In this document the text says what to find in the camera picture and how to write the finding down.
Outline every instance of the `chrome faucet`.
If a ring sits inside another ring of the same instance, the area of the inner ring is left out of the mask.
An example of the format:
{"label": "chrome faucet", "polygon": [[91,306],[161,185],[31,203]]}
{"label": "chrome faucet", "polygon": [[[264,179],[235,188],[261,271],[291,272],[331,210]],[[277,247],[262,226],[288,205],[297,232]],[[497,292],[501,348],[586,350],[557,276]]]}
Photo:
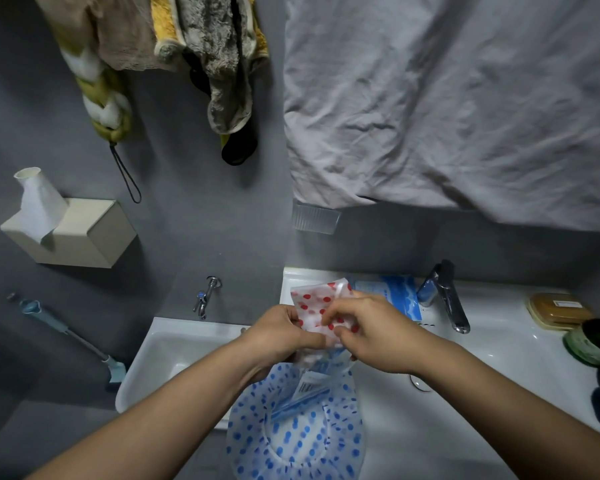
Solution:
{"label": "chrome faucet", "polygon": [[456,293],[454,286],[454,271],[456,266],[448,259],[442,259],[440,263],[433,266],[433,269],[420,285],[416,296],[422,306],[431,306],[433,298],[440,295],[445,304],[447,316],[451,320],[451,326],[456,332],[469,333],[471,326],[466,319],[460,298]]}
{"label": "chrome faucet", "polygon": [[198,316],[200,320],[207,319],[207,305],[209,304],[209,299],[213,294],[216,288],[222,288],[222,281],[220,278],[216,278],[215,276],[207,276],[209,280],[209,286],[207,287],[207,291],[199,291],[198,292],[198,301],[196,302],[196,306],[193,307],[193,311],[198,311]]}

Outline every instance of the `hanging loop strap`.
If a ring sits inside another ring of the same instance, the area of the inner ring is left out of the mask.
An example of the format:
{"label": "hanging loop strap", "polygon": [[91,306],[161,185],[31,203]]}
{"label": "hanging loop strap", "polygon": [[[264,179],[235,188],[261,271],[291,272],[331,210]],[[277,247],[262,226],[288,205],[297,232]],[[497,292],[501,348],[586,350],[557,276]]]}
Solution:
{"label": "hanging loop strap", "polygon": [[[142,202],[142,193],[140,192],[140,189],[136,185],[136,182],[134,181],[134,178],[129,173],[129,170],[127,170],[127,167],[125,167],[125,164],[122,163],[122,160],[120,160],[120,155],[116,151],[116,144],[113,143],[112,141],[110,141],[109,142],[109,149],[111,150],[111,154],[113,155],[113,160],[115,160],[116,165],[118,165],[118,169],[120,170],[120,175],[122,175],[122,179],[125,181],[125,185],[127,186],[127,190],[129,191],[129,195],[131,195],[131,200],[133,200],[135,203]],[[129,187],[129,182],[127,181],[127,177],[128,177],[129,180],[131,180],[131,183],[136,188],[136,192],[138,193],[138,199],[137,200],[134,197],[133,192],[131,192],[131,187]]]}

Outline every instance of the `wall-mounted holder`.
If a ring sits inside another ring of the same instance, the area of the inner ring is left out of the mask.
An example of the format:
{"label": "wall-mounted holder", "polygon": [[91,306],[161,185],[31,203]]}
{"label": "wall-mounted holder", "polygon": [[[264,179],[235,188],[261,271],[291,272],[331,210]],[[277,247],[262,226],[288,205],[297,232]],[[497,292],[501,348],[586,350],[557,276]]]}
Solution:
{"label": "wall-mounted holder", "polygon": [[64,266],[112,267],[136,231],[115,200],[67,198],[60,224],[41,243],[24,234],[19,213],[0,226],[34,261]]}

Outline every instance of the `blue brush handle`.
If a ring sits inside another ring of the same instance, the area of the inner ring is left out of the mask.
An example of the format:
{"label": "blue brush handle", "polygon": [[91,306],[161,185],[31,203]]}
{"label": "blue brush handle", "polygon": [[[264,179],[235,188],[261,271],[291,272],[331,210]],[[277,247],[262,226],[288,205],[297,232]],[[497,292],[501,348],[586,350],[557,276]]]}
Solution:
{"label": "blue brush handle", "polygon": [[46,311],[38,300],[26,299],[20,302],[20,309],[25,315],[30,315],[32,318],[39,320],[42,323],[46,323],[49,327],[59,331],[60,333],[66,333],[69,330],[69,326],[60,322],[52,314]]}

